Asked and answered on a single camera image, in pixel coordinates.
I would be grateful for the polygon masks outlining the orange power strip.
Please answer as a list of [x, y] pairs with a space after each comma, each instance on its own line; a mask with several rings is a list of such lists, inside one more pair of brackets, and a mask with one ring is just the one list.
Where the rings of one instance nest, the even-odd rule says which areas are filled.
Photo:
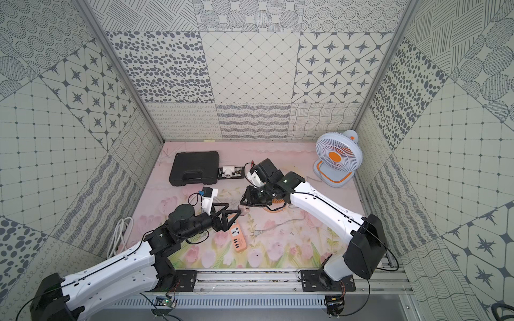
[[232, 244], [237, 253], [241, 253], [247, 249], [247, 243], [243, 234], [243, 229], [239, 223], [235, 223], [229, 229], [229, 234], [232, 238]]

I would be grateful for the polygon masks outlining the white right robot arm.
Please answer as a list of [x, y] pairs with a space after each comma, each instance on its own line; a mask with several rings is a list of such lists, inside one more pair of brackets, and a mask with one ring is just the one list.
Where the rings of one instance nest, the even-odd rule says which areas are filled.
[[242, 197], [247, 207], [268, 207], [283, 200], [308, 212], [335, 232], [347, 244], [342, 254], [332, 255], [321, 270], [324, 277], [338, 282], [350, 275], [368, 280], [385, 256], [388, 245], [380, 218], [354, 213], [329, 199], [295, 172], [284, 175], [270, 159], [243, 171], [250, 183]]

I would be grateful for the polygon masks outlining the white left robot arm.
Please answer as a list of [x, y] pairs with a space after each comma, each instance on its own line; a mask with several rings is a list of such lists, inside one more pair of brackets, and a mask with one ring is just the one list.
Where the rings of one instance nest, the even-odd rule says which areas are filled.
[[32, 320], [85, 320], [118, 300], [151, 290], [168, 292], [182, 281], [169, 257], [202, 232], [228, 231], [241, 209], [214, 203], [210, 213], [178, 206], [165, 223], [128, 250], [84, 271], [45, 277], [29, 306]]

